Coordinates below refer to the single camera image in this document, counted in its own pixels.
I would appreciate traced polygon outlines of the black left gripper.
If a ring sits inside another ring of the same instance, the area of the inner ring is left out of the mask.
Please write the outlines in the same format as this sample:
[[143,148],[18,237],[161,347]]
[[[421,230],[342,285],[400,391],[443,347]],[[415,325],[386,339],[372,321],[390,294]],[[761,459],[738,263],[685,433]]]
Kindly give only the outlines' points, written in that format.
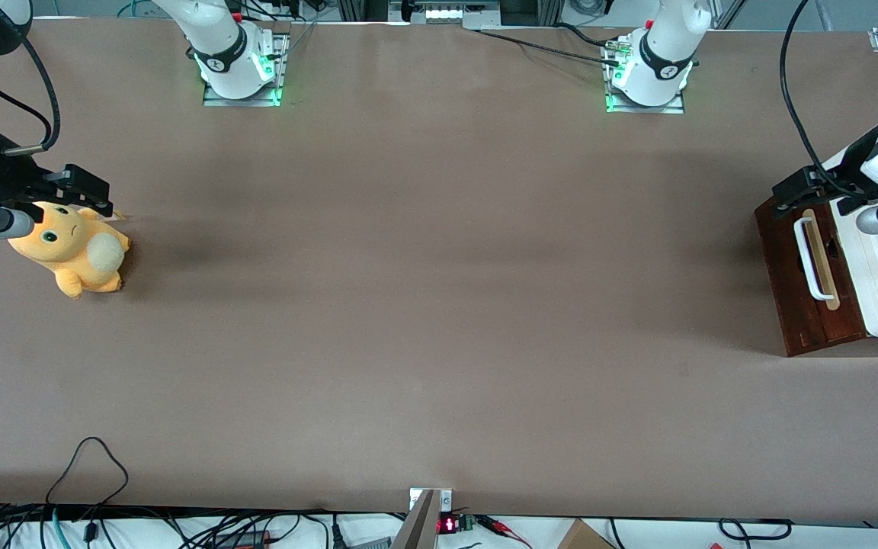
[[[878,126],[843,150],[832,176],[837,184],[854,194],[840,207],[841,214],[875,203],[873,214],[878,215]],[[820,177],[818,168],[805,166],[775,184],[771,197],[773,211],[793,211],[833,201],[837,190]]]

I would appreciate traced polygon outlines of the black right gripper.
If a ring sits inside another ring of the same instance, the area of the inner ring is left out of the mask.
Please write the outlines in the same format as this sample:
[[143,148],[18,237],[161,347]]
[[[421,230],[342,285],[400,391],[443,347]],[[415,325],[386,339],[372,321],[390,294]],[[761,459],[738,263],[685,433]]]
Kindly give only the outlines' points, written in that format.
[[31,156],[7,156],[15,142],[0,134],[0,207],[46,201],[86,207],[102,217],[113,216],[111,186],[75,164],[58,172],[42,169]]

